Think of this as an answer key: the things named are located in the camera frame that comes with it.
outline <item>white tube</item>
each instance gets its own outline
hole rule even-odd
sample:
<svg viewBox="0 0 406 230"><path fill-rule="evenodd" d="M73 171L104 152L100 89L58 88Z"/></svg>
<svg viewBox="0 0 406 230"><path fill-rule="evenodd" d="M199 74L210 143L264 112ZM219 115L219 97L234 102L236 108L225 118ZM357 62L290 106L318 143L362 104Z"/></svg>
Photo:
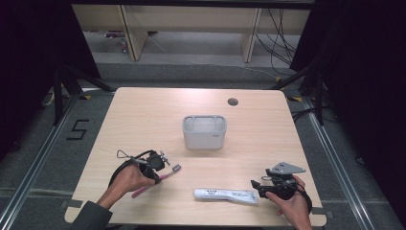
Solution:
<svg viewBox="0 0 406 230"><path fill-rule="evenodd" d="M258 203L256 194L252 191L245 190L195 189L194 197L198 199L231 200L252 204Z"/></svg>

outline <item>wooden table top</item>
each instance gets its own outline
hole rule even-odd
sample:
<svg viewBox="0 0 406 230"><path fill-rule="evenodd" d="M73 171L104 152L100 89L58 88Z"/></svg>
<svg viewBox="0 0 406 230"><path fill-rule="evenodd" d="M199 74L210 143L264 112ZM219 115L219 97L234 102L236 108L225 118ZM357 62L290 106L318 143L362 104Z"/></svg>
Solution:
<svg viewBox="0 0 406 230"><path fill-rule="evenodd" d="M229 105L229 99L237 105ZM188 115L221 115L227 120L222 149L185 148L182 121ZM255 191L250 181L265 183L265 169L280 162L306 169L298 174L313 201L322 207L297 130L281 91L186 88L120 88L106 114L89 155L74 200L96 202L111 174L124 160L117 150L137 155L162 150L177 174L136 198L128 193L110 209L112 223L140 225L284 226L285 217L265 198L257 205L231 201L201 201L194 189ZM158 174L171 172L166 166ZM79 208L69 207L72 222ZM325 215L310 215L313 226L326 224Z"/></svg>

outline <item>hand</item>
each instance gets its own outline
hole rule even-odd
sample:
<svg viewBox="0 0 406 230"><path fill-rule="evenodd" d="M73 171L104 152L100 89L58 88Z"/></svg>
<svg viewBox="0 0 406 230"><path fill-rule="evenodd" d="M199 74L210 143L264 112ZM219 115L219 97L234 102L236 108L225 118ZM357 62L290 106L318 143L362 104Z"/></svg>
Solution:
<svg viewBox="0 0 406 230"><path fill-rule="evenodd" d="M298 186L298 189L303 191L305 183L298 176L293 175L293 177L298 184L302 185ZM284 214L284 216L295 227L295 229L311 229L307 203L305 201L305 198L299 192L296 192L295 195L293 195L293 197L288 200L283 200L277 195L270 192L266 192L265 195L266 197L268 197L269 200L273 201L280 208L277 215L280 216Z"/></svg>
<svg viewBox="0 0 406 230"><path fill-rule="evenodd" d="M107 188L97 203L108 210L126 193L154 184L155 181L153 179L145 177L140 172L138 165L130 164L117 174L113 183Z"/></svg>

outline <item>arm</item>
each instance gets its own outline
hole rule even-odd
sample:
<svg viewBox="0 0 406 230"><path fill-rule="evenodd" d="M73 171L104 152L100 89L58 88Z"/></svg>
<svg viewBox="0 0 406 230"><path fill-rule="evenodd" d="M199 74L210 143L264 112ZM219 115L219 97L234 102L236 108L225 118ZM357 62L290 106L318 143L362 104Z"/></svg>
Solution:
<svg viewBox="0 0 406 230"><path fill-rule="evenodd" d="M137 165L131 164L125 167L119 172L97 203L86 202L78 217L72 223L72 229L104 229L113 215L108 210L114 203L128 192L154 184L153 179L143 176Z"/></svg>
<svg viewBox="0 0 406 230"><path fill-rule="evenodd" d="M305 183L298 176L293 175L293 177L296 182L301 185L298 186L298 188L303 191ZM307 203L305 198L299 192L296 192L289 200L283 200L270 192L266 192L265 195L280 208L277 215L280 216L284 214L296 230L312 229L310 218L308 216Z"/></svg>

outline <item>sleeve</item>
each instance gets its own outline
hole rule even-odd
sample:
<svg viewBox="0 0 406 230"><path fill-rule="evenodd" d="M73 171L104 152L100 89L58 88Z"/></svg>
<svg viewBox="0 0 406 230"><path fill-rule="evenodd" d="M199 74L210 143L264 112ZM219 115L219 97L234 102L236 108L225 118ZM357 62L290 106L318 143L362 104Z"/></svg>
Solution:
<svg viewBox="0 0 406 230"><path fill-rule="evenodd" d="M87 201L80 213L72 223L72 230L99 230L104 229L111 219L112 212L99 204Z"/></svg>

